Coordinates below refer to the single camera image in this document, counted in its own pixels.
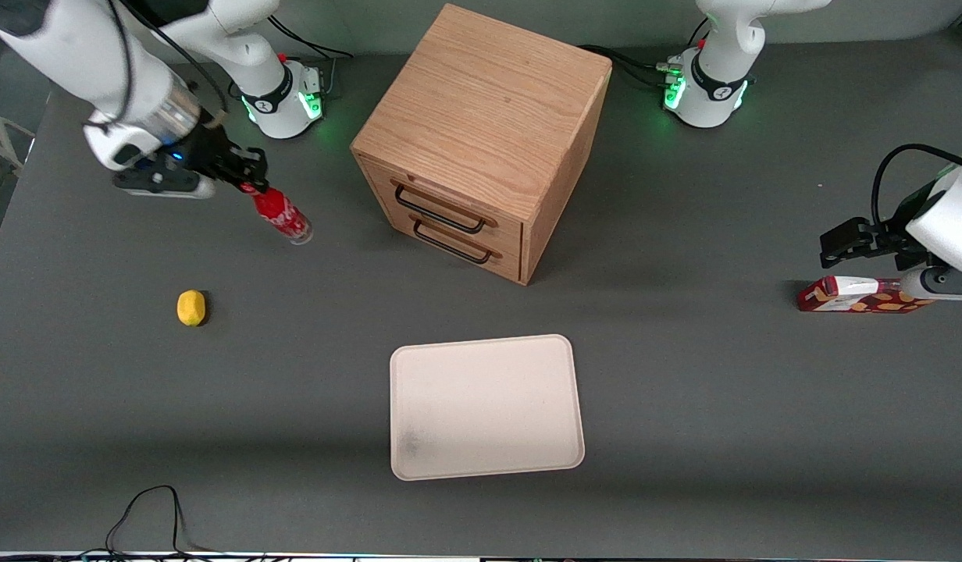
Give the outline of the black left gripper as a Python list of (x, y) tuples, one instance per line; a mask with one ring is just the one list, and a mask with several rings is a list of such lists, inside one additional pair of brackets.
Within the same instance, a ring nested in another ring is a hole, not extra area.
[(820, 264), (831, 269), (856, 258), (876, 258), (894, 254), (895, 266), (907, 271), (918, 265), (931, 265), (931, 253), (908, 232), (908, 224), (926, 206), (935, 181), (906, 196), (891, 217), (874, 227), (866, 219), (848, 219), (821, 235)]

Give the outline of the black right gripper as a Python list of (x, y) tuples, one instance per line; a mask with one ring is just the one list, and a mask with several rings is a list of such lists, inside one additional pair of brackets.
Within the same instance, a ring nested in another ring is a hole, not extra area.
[(228, 138), (222, 126), (209, 129), (197, 124), (184, 139), (172, 145), (184, 168), (231, 184), (248, 195), (265, 194), (266, 181), (252, 182), (252, 175), (266, 175), (268, 159), (260, 148), (242, 148)]

